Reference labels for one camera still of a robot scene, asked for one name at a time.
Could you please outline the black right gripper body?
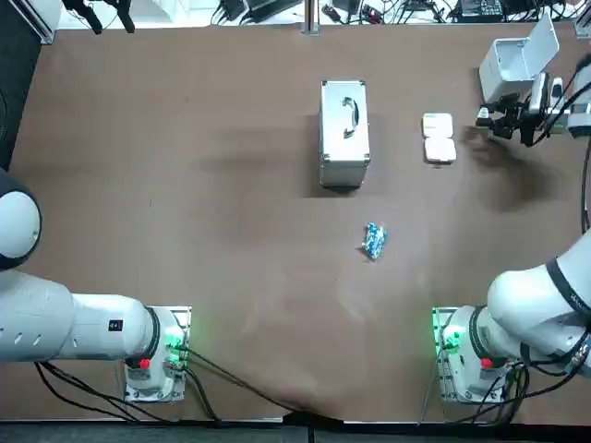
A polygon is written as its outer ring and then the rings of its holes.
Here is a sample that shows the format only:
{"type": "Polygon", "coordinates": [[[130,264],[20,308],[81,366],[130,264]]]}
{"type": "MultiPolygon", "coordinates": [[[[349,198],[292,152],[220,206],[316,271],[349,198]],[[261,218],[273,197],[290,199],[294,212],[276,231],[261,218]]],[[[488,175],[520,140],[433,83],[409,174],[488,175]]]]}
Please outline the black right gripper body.
{"type": "Polygon", "coordinates": [[[505,123],[512,133],[518,130],[520,141],[526,147],[534,146],[534,136],[544,120],[541,100],[528,98],[524,102],[511,102],[505,113],[505,123]]]}

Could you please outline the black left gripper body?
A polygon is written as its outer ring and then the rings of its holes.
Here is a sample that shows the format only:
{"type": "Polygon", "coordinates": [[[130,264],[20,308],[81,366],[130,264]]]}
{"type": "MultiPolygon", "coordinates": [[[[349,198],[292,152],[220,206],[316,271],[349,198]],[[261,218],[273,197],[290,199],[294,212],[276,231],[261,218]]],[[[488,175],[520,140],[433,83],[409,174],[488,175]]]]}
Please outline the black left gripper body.
{"type": "Polygon", "coordinates": [[[131,0],[97,0],[97,1],[84,1],[84,0],[63,0],[64,7],[67,10],[82,11],[90,9],[96,4],[108,5],[118,11],[128,11],[131,7],[131,0]]]}

